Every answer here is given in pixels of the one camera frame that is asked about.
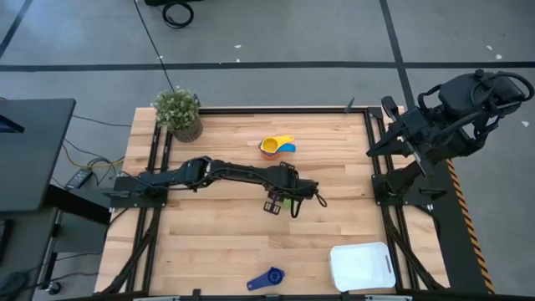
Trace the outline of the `small dark blue measuring cup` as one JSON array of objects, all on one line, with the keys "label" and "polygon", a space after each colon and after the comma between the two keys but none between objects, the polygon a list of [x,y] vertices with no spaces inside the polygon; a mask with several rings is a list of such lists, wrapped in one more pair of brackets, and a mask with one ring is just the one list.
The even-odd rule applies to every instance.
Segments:
[{"label": "small dark blue measuring cup", "polygon": [[285,277],[285,272],[279,268],[271,267],[267,272],[247,282],[249,291],[279,285]]}]

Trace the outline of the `white plastic basket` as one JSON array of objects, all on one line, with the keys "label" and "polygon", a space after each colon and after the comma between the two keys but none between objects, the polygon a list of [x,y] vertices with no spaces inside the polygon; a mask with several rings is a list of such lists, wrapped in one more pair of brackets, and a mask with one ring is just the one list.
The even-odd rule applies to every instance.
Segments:
[{"label": "white plastic basket", "polygon": [[397,283],[389,249],[383,242],[332,247],[329,268],[340,292],[393,288]]}]

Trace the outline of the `yellow measuring cup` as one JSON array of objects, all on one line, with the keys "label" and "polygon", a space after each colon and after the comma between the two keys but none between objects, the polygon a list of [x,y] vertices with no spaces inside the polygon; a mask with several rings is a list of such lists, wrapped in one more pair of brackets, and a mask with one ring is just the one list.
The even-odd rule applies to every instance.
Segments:
[{"label": "yellow measuring cup", "polygon": [[270,136],[263,140],[262,148],[269,153],[277,153],[277,148],[286,143],[293,143],[292,135]]}]

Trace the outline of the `potted green plant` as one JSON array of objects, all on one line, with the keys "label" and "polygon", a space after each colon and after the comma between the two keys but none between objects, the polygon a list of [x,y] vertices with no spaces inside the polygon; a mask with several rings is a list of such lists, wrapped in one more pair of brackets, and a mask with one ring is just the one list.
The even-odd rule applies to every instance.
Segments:
[{"label": "potted green plant", "polygon": [[201,105],[190,90],[179,86],[174,90],[165,90],[156,96],[150,106],[155,109],[156,124],[166,127],[180,142],[190,143],[201,136]]}]

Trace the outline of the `black hazard-striped platform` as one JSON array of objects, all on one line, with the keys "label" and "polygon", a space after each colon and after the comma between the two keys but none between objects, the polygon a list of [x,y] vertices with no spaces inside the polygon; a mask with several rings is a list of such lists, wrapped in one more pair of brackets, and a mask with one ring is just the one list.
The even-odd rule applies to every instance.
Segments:
[{"label": "black hazard-striped platform", "polygon": [[436,166],[433,186],[446,190],[431,210],[407,207],[412,249],[440,285],[459,293],[495,293],[453,163]]}]

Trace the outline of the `black desk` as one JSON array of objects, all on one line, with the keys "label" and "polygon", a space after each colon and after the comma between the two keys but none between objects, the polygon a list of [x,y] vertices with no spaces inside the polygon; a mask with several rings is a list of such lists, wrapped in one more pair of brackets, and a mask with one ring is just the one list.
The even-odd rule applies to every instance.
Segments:
[{"label": "black desk", "polygon": [[0,132],[0,212],[43,205],[75,106],[74,99],[0,101],[0,115],[24,128]]}]

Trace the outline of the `black power adapter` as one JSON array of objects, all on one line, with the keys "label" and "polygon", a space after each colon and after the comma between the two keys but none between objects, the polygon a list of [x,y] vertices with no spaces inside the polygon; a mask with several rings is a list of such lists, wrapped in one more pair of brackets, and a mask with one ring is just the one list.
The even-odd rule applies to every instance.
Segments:
[{"label": "black power adapter", "polygon": [[79,189],[92,175],[93,172],[90,169],[81,168],[67,181],[64,188],[68,191]]}]

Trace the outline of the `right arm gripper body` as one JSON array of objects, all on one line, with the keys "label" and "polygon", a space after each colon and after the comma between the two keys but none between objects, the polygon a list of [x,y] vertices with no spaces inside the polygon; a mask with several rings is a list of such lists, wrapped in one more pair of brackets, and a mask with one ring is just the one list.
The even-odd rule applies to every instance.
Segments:
[{"label": "right arm gripper body", "polygon": [[432,150],[431,139],[436,133],[436,128],[424,111],[421,109],[398,111],[395,114],[395,120],[402,126],[402,131],[396,140],[399,144],[395,154],[404,157],[413,155],[419,163],[425,161],[435,166],[437,158]]}]

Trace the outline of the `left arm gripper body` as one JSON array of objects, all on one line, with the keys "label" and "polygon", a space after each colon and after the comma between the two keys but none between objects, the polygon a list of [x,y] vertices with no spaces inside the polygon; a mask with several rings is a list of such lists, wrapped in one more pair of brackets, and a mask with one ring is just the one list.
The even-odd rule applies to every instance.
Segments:
[{"label": "left arm gripper body", "polygon": [[284,161],[268,167],[267,181],[267,196],[272,200],[311,199],[318,190],[317,181],[300,179],[295,166]]}]

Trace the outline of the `black aluminium table frame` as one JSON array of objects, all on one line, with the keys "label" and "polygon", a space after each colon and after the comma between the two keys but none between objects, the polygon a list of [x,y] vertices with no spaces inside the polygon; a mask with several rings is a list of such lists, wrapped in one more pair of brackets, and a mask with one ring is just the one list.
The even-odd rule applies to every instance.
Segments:
[{"label": "black aluminium table frame", "polygon": [[[201,137],[184,144],[156,129],[153,109],[137,109],[125,170],[137,175],[148,168],[175,169],[198,156],[268,167],[260,140],[292,135],[297,151],[283,160],[319,183],[327,206],[313,199],[297,218],[287,209],[272,215],[262,209],[262,187],[233,181],[172,191],[160,211],[155,243],[125,288],[177,301],[361,301],[362,292],[342,294],[334,286],[329,252],[386,239],[371,177],[388,164],[366,155],[369,139],[380,135],[378,120],[364,108],[345,113],[340,107],[223,107],[204,109],[202,122]],[[271,267],[285,272],[283,281],[249,291],[247,282]]]}]

